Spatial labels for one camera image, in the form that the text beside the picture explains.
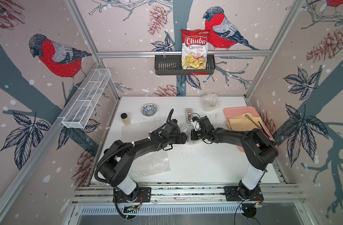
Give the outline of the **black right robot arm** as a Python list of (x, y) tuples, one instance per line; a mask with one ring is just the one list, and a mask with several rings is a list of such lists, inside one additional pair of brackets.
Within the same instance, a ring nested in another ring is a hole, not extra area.
[(216, 128), (192, 130), (191, 140), (207, 140), (209, 143), (228, 143), (243, 148), (249, 162), (244, 177), (239, 182), (238, 192), (243, 200), (254, 196), (259, 184), (267, 172), (267, 166), (278, 156), (274, 143), (259, 129), (252, 131), (232, 131)]

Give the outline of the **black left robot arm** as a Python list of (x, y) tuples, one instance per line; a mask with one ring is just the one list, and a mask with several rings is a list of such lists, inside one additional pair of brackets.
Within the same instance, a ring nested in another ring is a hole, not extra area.
[(164, 130), (149, 133), (148, 138), (131, 143), (117, 140), (98, 161), (94, 178), (109, 184), (115, 191), (120, 190), (129, 202), (133, 202), (139, 192), (139, 186), (128, 175), (134, 160), (151, 152), (171, 150), (174, 144), (185, 144), (186, 141), (187, 135), (179, 129), (171, 133)]

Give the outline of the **bubble wrap sheet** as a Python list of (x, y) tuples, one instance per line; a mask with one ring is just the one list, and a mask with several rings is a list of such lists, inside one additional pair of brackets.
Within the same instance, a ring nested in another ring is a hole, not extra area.
[[(133, 123), (122, 128), (121, 141), (129, 143), (149, 136), (149, 133), (162, 126), (161, 120)], [(171, 171), (167, 152), (160, 150), (147, 153), (133, 161), (129, 170), (132, 178), (153, 176)]]
[(180, 130), (182, 133), (185, 133), (187, 136), (187, 139), (186, 139), (187, 145), (195, 145), (197, 143), (202, 142), (202, 140), (199, 140), (199, 139), (195, 141), (191, 140), (191, 132), (195, 130), (192, 124), (184, 124)]
[(209, 93), (201, 97), (201, 105), (204, 111), (211, 112), (219, 107), (218, 95)]

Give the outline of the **blue yellow patterned bowl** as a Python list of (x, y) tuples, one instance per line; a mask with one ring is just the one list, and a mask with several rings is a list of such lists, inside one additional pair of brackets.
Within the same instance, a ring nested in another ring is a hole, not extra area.
[(141, 113), (147, 117), (154, 116), (156, 112), (157, 112), (157, 106), (154, 104), (146, 104), (141, 109)]

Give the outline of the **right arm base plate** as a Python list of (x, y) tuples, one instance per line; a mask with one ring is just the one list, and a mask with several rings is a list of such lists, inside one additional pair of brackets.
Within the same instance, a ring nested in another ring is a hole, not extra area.
[(246, 187), (238, 186), (225, 186), (224, 192), (226, 200), (228, 202), (241, 202), (241, 201), (264, 201), (264, 197), (261, 192), (261, 188), (257, 186), (253, 190), (249, 190)]

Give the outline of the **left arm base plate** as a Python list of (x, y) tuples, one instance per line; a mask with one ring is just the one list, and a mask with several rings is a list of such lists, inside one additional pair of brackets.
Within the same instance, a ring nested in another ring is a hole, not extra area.
[(149, 203), (151, 200), (151, 188), (139, 187), (129, 195), (125, 194), (121, 189), (115, 189), (113, 194), (113, 202), (117, 203)]

